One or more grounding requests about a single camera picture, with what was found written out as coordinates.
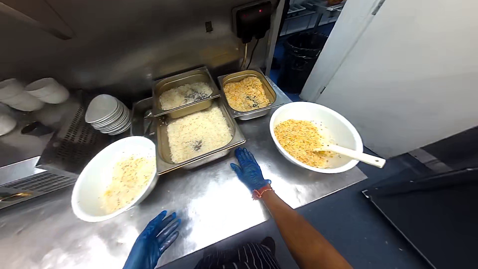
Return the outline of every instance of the uncooked rice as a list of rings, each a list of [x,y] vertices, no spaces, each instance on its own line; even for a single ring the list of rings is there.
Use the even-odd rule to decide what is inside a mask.
[[[287,153],[296,160],[315,168],[328,168],[328,158],[335,155],[331,151],[314,151],[315,148],[330,141],[310,121],[284,121],[274,127],[274,135]]]
[[[163,92],[159,102],[163,110],[170,110],[209,97],[212,89],[205,82],[184,84]]]
[[[240,112],[255,110],[271,104],[257,77],[247,77],[239,82],[224,85],[224,94],[232,109]]]
[[[148,185],[155,169],[154,157],[131,155],[121,159],[113,167],[113,178],[103,195],[102,208],[109,214],[128,205]]]
[[[168,124],[167,133],[173,163],[225,146],[232,139],[231,129],[215,104],[173,120]]]

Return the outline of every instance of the trash bin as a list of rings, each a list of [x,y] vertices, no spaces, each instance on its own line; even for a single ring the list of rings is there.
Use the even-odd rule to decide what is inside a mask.
[[[277,86],[288,93],[300,93],[327,38],[313,33],[298,33],[287,38]]]

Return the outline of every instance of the metal vent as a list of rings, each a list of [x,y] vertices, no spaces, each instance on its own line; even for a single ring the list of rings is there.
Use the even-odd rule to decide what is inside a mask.
[[[85,164],[91,156],[91,146],[96,143],[97,132],[83,121],[85,109],[79,107],[64,137],[61,137],[56,155],[62,161]]]
[[[107,143],[108,135],[85,122],[85,108],[74,104],[62,128],[53,136],[39,161],[40,168],[79,174]]]
[[[75,178],[44,172],[2,185],[1,187],[24,191],[51,192],[72,185],[75,182]]]

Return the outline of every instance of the blue latex glove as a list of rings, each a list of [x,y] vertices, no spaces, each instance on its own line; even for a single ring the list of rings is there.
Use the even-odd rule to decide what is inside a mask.
[[[239,161],[239,166],[231,163],[231,167],[236,172],[238,178],[244,183],[250,191],[260,190],[271,181],[264,179],[261,168],[251,152],[246,148],[236,148],[234,151]]]
[[[156,267],[161,254],[179,235],[179,232],[175,230],[181,223],[181,219],[164,229],[176,218],[176,212],[164,219],[165,216],[166,211],[163,211],[148,223],[134,242],[123,269],[154,269]]]

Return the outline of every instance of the ventilation grille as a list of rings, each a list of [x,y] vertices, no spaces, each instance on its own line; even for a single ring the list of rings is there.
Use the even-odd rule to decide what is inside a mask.
[[[51,192],[69,185],[73,185],[75,182],[75,178],[44,172],[39,175],[33,175],[2,185],[1,187],[21,189],[24,191]]]
[[[98,134],[83,118],[85,109],[79,107],[64,137],[59,137],[60,145],[56,156],[62,161],[73,164],[85,164],[90,159],[92,146],[96,143]]]

